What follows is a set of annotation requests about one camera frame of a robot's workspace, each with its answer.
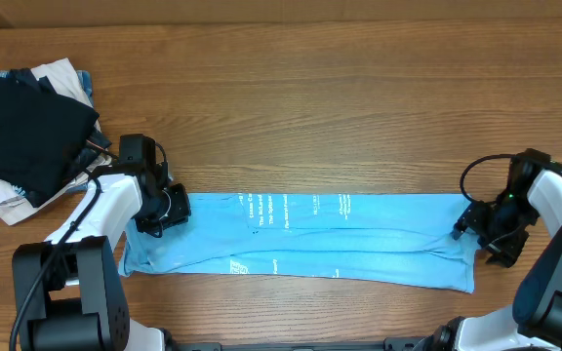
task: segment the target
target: fabric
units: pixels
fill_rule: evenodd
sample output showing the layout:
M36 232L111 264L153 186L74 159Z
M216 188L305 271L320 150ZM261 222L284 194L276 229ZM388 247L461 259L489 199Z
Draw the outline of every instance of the fabric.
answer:
M59 65L61 63L67 64L68 61L67 60L61 60L61 61L57 61L55 63L49 64L48 66ZM33 77L33 74L31 73L31 70L22 69L21 71L24 72L23 74L25 76L31 75L31 77ZM76 73L77 73L77 77L79 79L79 83L81 84L81 88L83 89L84 93L88 97L91 105L94 106L94 102L93 102L93 82L92 82L90 73L87 72L87 71L82 71L82 70L78 70ZM0 70L0 77L1 78L8 78L10 76L11 76L11 71ZM48 77L46 77L46 76L41 77L41 78L39 78L38 81L39 82L42 81L43 85L49 84L48 88L49 88L50 91L55 90L55 88L53 88L53 86L51 85L51 82L49 81ZM107 148L111 145L111 141L108 140L100 132L98 127L99 127L99 123L96 124L96 127L93 130L93 133L89 137L89 141L96 144L97 146L102 147L102 148ZM74 163L77 164L77 165L81 165L84 168L88 168L88 169L93 170L96 166L101 165L101 164L105 164L105 161L106 161L105 158L102 155L99 155L99 153L97 151L94 151L94 150L89 149L89 148L85 148L80 152L79 155L77 155L77 158L75 159ZM72 170L72 169L69 168L65 172L64 178L65 179L72 179L71 180L72 186L74 186L72 189L69 189L66 192L75 192L76 189L80 189L80 188L85 189L86 188L85 183L83 183L83 182L81 184L77 185L78 181L75 178L79 177L79 175L76 175L74 171L75 170ZM40 195L36 192L28 192L27 190L25 190L22 187L17 186L17 185L12 185L12 187L11 187L8 182L0 180L0 206L14 206L14 205L17 205L20 202L22 202L23 198L28 198L29 203L33 207L36 207L36 205L38 203L44 203L45 201L48 200L48 199L44 199L44 198L38 198L37 199L36 198L37 196L40 196Z
M48 77L41 77L39 79L36 79L36 77L34 77L33 73L29 68L13 69L10 71L0 71L0 77L13 79L22 85L32 88L34 91L39 93L56 94L56 90L52 86ZM93 129L92 133L88 137L88 141L101 148L107 148L108 146L111 145L111 142L97 129ZM66 165L64 172L61 176L63 182L68 183L73 179L75 179L75 177L80 173L79 171L80 169L88 168L99 156L100 154L93 149L90 148L81 149L81 151L72 160L72 162ZM25 189L24 187L18 186L17 184L13 185L13 189L21 197L27 199L27 201L29 201L32 207L35 208L40 207L40 205L47 202L50 198L50 194L45 194L43 192L34 191L31 189ZM6 204L10 204L11 200L6 200L3 202Z
M161 239L130 221L119 264L144 273L283 274L474 290L478 244L450 233L462 195L189 194Z
M98 118L74 99L0 78L0 179L55 195Z
M91 106L89 96L85 93L85 91L88 91L88 87L84 87L84 89L82 89L80 84L79 77L81 76L82 79L84 79L84 75L75 72L75 69L67 58L48 64L42 64L38 67L32 68L31 71L36 77L48 77L50 83L59 95L74 98ZM100 131L99 122L95 124L95 127ZM98 165L109 164L110 161L111 159L109 157L100 156L89 167L89 170L91 171ZM55 196L49 199L49 201L43 204L40 208L33 208L26 199L22 198L15 191L15 188L9 182L0 179L0 217L7 224L13 225L35 214L57 199L69 188L84 184L86 181L86 174L79 174L73 181L63 187Z

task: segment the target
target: wooden table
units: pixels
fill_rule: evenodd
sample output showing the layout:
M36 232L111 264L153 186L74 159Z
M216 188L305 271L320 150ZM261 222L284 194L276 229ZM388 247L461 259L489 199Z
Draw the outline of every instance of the wooden table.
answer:
M0 30L0 69L65 57L93 74L106 134L156 138L190 192L458 192L480 156L534 147L562 161L562 19ZM470 191L495 195L506 170L479 167ZM0 350L12 252L79 200L0 220ZM123 284L132 316L181 342L381 340L510 303L546 237L538 224L509 270L479 258L472 295L280 276Z

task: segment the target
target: black garment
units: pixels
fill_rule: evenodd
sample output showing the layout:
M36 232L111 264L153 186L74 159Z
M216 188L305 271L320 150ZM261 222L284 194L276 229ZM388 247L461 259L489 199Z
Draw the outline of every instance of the black garment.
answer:
M29 68L11 69L10 76L7 79L12 79L21 85L26 85L37 92L57 94L56 89L52 86L49 78L42 77L36 80L36 77ZM93 128L93 132L88 137L88 141L104 149L112 144L112 142L96 128ZM90 148L83 148L77 157L67 165L62 176L62 185L65 185L75 179L77 175L79 175L80 171L88 168L98 156L99 153L97 151ZM29 204L35 208L40 207L51 198L46 197L46 194L42 192L24 189L16 184L13 184L13 186L16 188L17 192L27 199Z
M73 98L0 78L0 179L51 198L98 118Z

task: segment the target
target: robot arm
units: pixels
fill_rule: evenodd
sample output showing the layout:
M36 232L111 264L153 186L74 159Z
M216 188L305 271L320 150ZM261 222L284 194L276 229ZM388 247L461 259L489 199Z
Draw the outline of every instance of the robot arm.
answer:
M29 300L20 321L22 350L173 350L167 331L130 320L113 251L129 220L138 230L160 237L165 228L187 221L187 196L181 184L168 186L166 160L155 162L154 140L122 136L120 159L92 174L100 196L70 235L62 253ZM45 257L52 253L79 215L93 203L88 192L64 225L43 243L20 246L13 257L17 308L20 310ZM80 297L51 300L49 292L79 285Z
M472 228L481 246L485 244L493 254L489 262L505 266L517 259L528 237L524 229L538 216L552 240L522 282L512 306L483 317L457 318L426 339L430 347L423 350L562 349L562 176L555 172L562 172L562 165L535 150L518 156L521 159L511 161L506 190L491 205L472 203L458 221L455 237ZM543 163L554 171L540 167Z

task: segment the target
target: pile of clothes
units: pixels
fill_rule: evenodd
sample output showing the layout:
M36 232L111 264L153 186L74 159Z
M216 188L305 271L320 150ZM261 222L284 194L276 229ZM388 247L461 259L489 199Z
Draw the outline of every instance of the pile of clothes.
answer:
M24 220L84 187L111 142L93 108L92 81L68 58L0 71L0 217Z

